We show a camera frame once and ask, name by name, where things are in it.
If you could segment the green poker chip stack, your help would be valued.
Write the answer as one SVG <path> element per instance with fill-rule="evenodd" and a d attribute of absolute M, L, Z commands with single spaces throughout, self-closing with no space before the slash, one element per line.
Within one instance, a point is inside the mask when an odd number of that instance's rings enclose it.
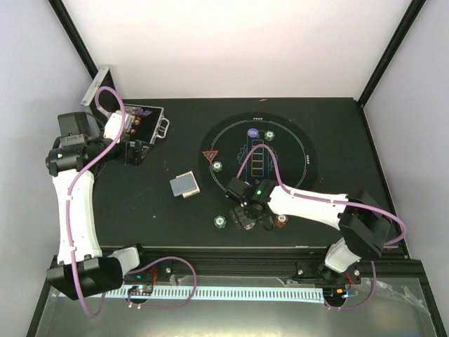
<path fill-rule="evenodd" d="M 214 225 L 216 228 L 223 229 L 227 225 L 227 220 L 224 216 L 216 216 L 214 218 Z"/>

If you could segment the red triangular all-in button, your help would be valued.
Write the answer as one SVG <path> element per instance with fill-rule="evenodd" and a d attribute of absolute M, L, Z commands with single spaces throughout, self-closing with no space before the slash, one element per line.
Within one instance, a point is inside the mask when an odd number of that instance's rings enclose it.
<path fill-rule="evenodd" d="M 203 151 L 203 156 L 208 160 L 209 164 L 212 164 L 214 162 L 214 159 L 218 155 L 218 150 L 206 150 Z"/>

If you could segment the purple small blind button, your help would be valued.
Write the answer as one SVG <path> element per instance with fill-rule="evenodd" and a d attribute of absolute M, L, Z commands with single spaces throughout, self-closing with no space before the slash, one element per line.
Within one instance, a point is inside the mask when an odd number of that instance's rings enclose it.
<path fill-rule="evenodd" d="M 256 128 L 250 128 L 247 131 L 247 136 L 249 138 L 259 138 L 260 134 L 259 134 L 259 130 Z"/>

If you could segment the blue white poker chip stack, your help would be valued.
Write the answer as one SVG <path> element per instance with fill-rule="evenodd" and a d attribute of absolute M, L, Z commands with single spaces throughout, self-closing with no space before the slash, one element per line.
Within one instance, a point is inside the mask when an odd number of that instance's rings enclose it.
<path fill-rule="evenodd" d="M 245 230 L 252 230 L 253 227 L 254 227 L 254 225 L 255 225 L 255 223 L 250 223 L 250 224 L 248 224 L 248 225 L 245 225 L 243 228 L 244 228 Z"/>

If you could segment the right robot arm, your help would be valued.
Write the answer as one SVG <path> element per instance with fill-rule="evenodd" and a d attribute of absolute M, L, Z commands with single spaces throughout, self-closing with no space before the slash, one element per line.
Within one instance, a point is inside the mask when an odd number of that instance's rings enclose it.
<path fill-rule="evenodd" d="M 364 192 L 359 199 L 350 199 L 346 194 L 308 192 L 274 180 L 251 185 L 232 178 L 225 196 L 236 202 L 239 213 L 252 223 L 270 213 L 312 220 L 339 231 L 341 238 L 327 248 L 317 267 L 327 283 L 335 283 L 360 260 L 378 260 L 391 227 L 391 221 Z"/>

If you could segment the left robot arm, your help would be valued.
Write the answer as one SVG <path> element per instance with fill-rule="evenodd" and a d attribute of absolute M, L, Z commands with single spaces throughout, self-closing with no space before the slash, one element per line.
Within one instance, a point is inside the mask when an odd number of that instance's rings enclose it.
<path fill-rule="evenodd" d="M 93 212 L 95 172 L 121 155 L 125 120 L 120 111 L 103 126 L 89 119 L 85 112 L 59 115 L 61 134 L 46 157 L 60 218 L 57 263 L 47 270 L 46 280 L 72 300 L 118 289 L 127 274 L 135 280 L 145 279 L 151 270 L 139 244 L 108 256 L 100 248 Z"/>

